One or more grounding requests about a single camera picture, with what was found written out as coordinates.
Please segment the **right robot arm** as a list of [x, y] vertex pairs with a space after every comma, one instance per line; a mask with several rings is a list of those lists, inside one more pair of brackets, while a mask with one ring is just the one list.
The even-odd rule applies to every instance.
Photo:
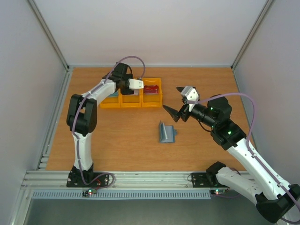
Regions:
[[206, 171], [208, 183], [213, 186], [227, 186], [244, 196], [270, 223], [275, 224], [282, 220], [291, 225], [298, 225], [298, 220], [290, 221], [285, 215], [293, 207], [300, 206], [300, 186], [290, 184], [282, 178], [252, 145], [251, 134], [246, 134], [231, 120], [232, 107], [227, 96], [243, 96], [251, 102], [253, 99], [244, 93], [236, 92], [200, 100], [193, 86], [177, 87], [177, 90], [182, 96], [183, 106], [179, 110], [163, 106], [172, 119], [177, 122], [194, 118], [200, 126], [210, 127], [208, 132], [213, 141], [237, 159], [253, 178], [249, 180], [225, 164], [216, 162]]

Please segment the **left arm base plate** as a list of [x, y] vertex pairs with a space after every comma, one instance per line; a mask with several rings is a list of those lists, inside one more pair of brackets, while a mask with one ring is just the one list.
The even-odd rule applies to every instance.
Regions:
[[94, 172], [93, 169], [83, 170], [83, 179], [80, 170], [72, 168], [68, 174], [66, 186], [68, 188], [97, 188], [106, 187], [111, 181], [110, 175]]

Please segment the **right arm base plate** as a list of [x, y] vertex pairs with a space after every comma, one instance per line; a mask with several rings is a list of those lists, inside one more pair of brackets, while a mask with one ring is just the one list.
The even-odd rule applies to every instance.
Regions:
[[193, 172], [190, 174], [193, 188], [228, 188], [217, 181], [215, 175], [207, 175], [206, 172]]

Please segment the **teal card holder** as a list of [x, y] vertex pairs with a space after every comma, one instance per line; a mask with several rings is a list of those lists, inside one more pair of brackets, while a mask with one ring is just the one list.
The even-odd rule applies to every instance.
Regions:
[[173, 125], [166, 125], [164, 122], [159, 123], [159, 142], [160, 143], [175, 143], [175, 137], [178, 131]]

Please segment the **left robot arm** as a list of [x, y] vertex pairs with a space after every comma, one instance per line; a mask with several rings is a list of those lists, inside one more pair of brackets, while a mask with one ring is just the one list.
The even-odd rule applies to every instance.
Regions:
[[121, 91], [131, 95], [143, 88], [143, 81], [135, 79], [129, 65], [117, 62], [112, 70], [91, 90], [73, 94], [67, 112], [67, 125], [75, 142], [74, 169], [79, 172], [78, 182], [88, 187], [94, 182], [91, 156], [91, 137], [97, 126], [98, 106], [111, 94]]

